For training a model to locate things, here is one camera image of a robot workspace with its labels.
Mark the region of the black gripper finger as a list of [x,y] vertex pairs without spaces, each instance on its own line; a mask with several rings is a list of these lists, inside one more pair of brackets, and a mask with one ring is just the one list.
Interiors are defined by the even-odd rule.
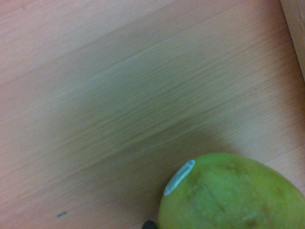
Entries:
[[147,220],[143,226],[142,229],[158,229],[157,224],[152,220]]

